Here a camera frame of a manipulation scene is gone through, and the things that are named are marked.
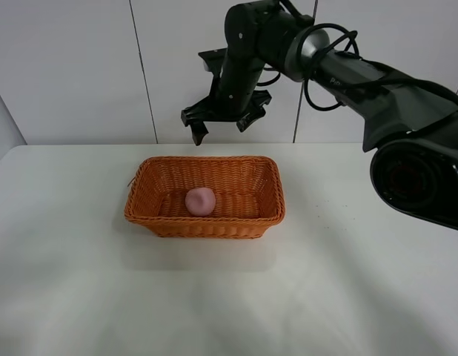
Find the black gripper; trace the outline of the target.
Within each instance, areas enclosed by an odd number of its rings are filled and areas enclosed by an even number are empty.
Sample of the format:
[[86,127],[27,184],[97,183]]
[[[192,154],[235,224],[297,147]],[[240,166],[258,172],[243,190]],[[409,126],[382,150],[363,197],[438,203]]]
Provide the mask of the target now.
[[190,126],[193,142],[201,145],[208,134],[204,122],[234,122],[245,132],[265,116],[271,101],[267,90],[256,85],[265,63],[256,57],[238,58],[226,48],[198,53],[213,74],[208,96],[182,111],[184,125]]

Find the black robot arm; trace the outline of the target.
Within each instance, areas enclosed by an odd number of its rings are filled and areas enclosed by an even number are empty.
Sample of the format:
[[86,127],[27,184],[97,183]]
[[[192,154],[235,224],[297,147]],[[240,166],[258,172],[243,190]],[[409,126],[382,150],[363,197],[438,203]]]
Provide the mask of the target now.
[[363,151],[373,151],[370,175],[395,210],[458,230],[458,95],[431,81],[360,56],[356,31],[316,24],[289,1],[232,6],[227,45],[201,53],[213,75],[207,97],[182,111],[200,145],[208,122],[245,131],[265,115],[271,95],[264,70],[315,82],[365,121]]

